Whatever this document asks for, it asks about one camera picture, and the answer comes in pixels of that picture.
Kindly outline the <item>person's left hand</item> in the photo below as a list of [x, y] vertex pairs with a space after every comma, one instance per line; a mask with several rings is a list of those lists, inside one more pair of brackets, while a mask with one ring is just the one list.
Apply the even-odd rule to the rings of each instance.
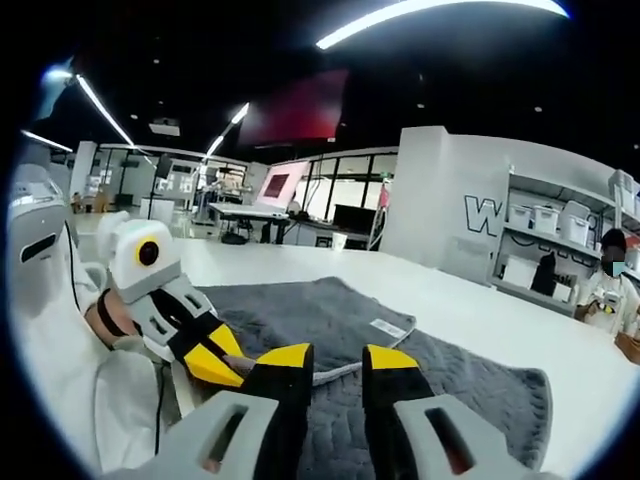
[[115, 289], [105, 290], [88, 308], [84, 318], [100, 341], [110, 350], [124, 337], [139, 335], [127, 305]]

